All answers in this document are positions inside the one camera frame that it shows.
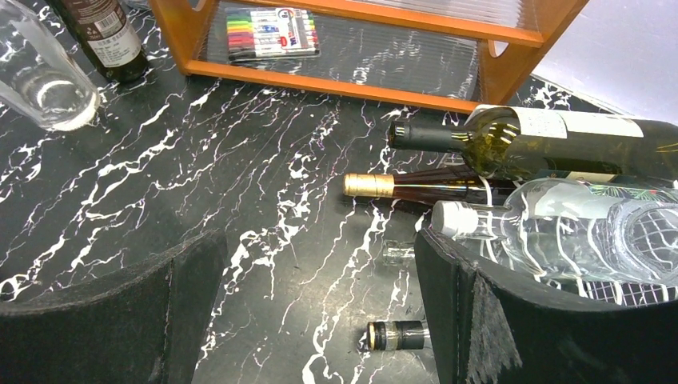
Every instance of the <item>brown glass bottle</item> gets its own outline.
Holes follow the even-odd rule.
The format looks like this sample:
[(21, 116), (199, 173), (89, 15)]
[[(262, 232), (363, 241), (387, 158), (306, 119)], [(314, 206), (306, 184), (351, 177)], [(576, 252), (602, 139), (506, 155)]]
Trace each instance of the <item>brown glass bottle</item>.
[(507, 180), (485, 180), (468, 166), (450, 166), (410, 174), (346, 174), (344, 194), (372, 198), (400, 198), (410, 202), (464, 201), (503, 204), (518, 187)]
[(613, 114), (479, 106), (463, 130), (394, 122), (389, 145), (459, 153), (486, 178), (662, 186), (678, 178), (678, 126)]
[(109, 81), (131, 82), (148, 69), (141, 41), (118, 0), (46, 0)]

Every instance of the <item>wooden frame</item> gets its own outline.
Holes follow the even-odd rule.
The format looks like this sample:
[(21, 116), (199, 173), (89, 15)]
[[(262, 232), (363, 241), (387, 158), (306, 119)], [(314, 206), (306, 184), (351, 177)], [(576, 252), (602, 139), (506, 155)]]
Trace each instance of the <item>wooden frame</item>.
[[(481, 100), (466, 101), (204, 62), (196, 59), (197, 52), (209, 29), (209, 19), (219, 0), (202, 0), (196, 9), (191, 8), (188, 0), (150, 0), (167, 45), (183, 74), (231, 78), (463, 113), (469, 113), (481, 102), (505, 104), (588, 2), (588, 0), (531, 0), (535, 14), (529, 17), (536, 18), (532, 21), (540, 26), (540, 31), (536, 32), (351, 0), (237, 1), (255, 6), (293, 6), (319, 14), (476, 39), (480, 41)], [(495, 41), (507, 42), (508, 47), (497, 55), (494, 52)]]

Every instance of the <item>marker pack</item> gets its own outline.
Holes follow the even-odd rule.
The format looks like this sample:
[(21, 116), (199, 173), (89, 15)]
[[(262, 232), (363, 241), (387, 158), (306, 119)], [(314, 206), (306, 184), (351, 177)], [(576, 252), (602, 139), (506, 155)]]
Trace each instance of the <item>marker pack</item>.
[(226, 16), (230, 62), (320, 55), (313, 14), (297, 8), (233, 8)]

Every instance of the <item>green glass bottle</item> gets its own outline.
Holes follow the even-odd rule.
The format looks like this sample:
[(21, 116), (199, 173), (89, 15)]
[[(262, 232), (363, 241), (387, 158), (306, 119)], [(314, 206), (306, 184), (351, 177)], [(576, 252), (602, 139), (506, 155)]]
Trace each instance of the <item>green glass bottle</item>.
[(678, 126), (614, 114), (478, 106), (462, 130), (393, 122), (389, 145), (459, 153), (486, 178), (678, 179)]
[(132, 82), (148, 69), (142, 43), (118, 0), (46, 0), (97, 71)]

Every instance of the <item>table surface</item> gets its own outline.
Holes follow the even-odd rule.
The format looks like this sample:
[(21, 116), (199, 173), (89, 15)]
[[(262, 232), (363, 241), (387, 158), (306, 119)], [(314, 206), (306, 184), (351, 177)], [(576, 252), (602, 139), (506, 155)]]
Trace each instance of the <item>table surface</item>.
[[(68, 134), (0, 107), (0, 291), (27, 300), (138, 262), (213, 228), (229, 259), (197, 383), (437, 382), (430, 352), (365, 353), (367, 321), (422, 319), (417, 274), (378, 260), (428, 209), (341, 193), (347, 172), (434, 167), (395, 151), (394, 118), (460, 116), (180, 75), (150, 12), (130, 12), (152, 70), (107, 84), (42, 2), (32, 8), (99, 86)], [(531, 78), (513, 105), (598, 111)]]

